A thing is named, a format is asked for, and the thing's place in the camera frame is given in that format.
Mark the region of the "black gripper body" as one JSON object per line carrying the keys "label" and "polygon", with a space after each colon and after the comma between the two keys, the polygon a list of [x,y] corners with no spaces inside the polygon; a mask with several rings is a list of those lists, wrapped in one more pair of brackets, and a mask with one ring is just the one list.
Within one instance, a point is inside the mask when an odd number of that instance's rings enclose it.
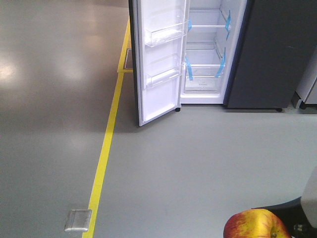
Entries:
{"label": "black gripper body", "polygon": [[293,238],[316,238],[317,229],[314,228],[304,213],[301,197],[271,206],[256,207],[266,209],[275,214],[286,226]]}

